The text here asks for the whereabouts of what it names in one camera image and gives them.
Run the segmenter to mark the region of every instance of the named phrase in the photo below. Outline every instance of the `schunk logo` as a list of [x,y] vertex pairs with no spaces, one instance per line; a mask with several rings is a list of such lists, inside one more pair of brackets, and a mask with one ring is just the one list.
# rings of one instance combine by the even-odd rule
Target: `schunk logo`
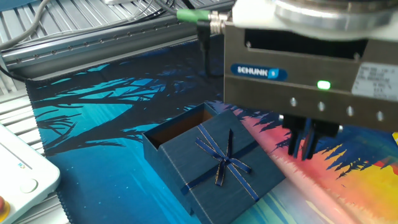
[[238,67],[238,73],[242,74],[250,74],[250,75],[260,75],[268,77],[268,70],[259,69],[259,68],[247,68],[247,67]]
[[287,79],[287,72],[283,69],[269,68],[258,65],[245,65],[236,63],[231,66],[231,72],[234,75],[272,81],[285,81]]

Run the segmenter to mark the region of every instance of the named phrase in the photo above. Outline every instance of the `red button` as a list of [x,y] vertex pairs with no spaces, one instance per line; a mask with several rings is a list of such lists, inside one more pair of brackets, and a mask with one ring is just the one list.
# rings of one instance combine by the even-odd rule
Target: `red button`
[[6,205],[6,201],[4,201],[4,198],[2,198],[2,197],[0,196],[0,213],[3,212],[4,206],[5,206],[5,205]]

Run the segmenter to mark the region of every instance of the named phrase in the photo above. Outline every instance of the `green led light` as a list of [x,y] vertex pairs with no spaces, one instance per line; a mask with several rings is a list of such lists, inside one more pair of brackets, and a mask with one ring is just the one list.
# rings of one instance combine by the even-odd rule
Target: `green led light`
[[321,90],[328,90],[328,89],[330,89],[330,82],[320,80],[320,81],[318,81],[317,86]]

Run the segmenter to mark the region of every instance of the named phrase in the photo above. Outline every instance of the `blue ribbon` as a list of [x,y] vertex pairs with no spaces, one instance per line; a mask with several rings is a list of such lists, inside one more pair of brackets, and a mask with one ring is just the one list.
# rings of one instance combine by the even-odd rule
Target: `blue ribbon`
[[245,147],[244,149],[240,150],[238,153],[232,155],[232,139],[233,139],[233,132],[230,129],[228,134],[228,146],[226,150],[226,154],[218,147],[217,143],[214,139],[210,136],[203,125],[199,124],[198,129],[205,137],[205,139],[210,143],[208,146],[202,140],[197,138],[195,141],[196,144],[202,148],[205,152],[213,156],[216,160],[220,163],[218,166],[210,169],[208,172],[201,175],[199,178],[187,183],[182,189],[181,192],[185,195],[191,190],[192,188],[196,187],[197,185],[201,184],[202,182],[206,181],[210,177],[216,175],[216,182],[215,184],[218,186],[223,185],[225,170],[228,168],[232,174],[237,178],[239,183],[246,189],[246,191],[250,194],[250,196],[257,202],[260,198],[258,197],[257,193],[251,188],[249,183],[243,178],[243,176],[239,173],[239,171],[235,168],[238,167],[241,170],[245,171],[246,173],[250,174],[251,168],[244,164],[243,162],[239,161],[240,157],[243,157],[247,153],[251,152],[254,148],[258,147],[258,143],[253,141],[250,145]]

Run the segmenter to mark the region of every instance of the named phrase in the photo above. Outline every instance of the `gift box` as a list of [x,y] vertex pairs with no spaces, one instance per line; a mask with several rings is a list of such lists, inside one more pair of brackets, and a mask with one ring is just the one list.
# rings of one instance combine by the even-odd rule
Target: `gift box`
[[285,176],[232,111],[192,110],[144,133],[144,152],[202,223],[231,223]]
[[185,196],[181,194],[180,189],[175,185],[173,178],[169,177],[169,172],[165,169],[165,166],[159,159],[159,147],[162,142],[167,142],[175,136],[188,131],[196,124],[200,124],[216,115],[217,112],[215,110],[213,110],[208,104],[202,103],[180,116],[164,122],[142,134],[145,160],[152,166],[177,200],[181,203],[182,207],[190,215],[193,214],[190,204],[185,199]]

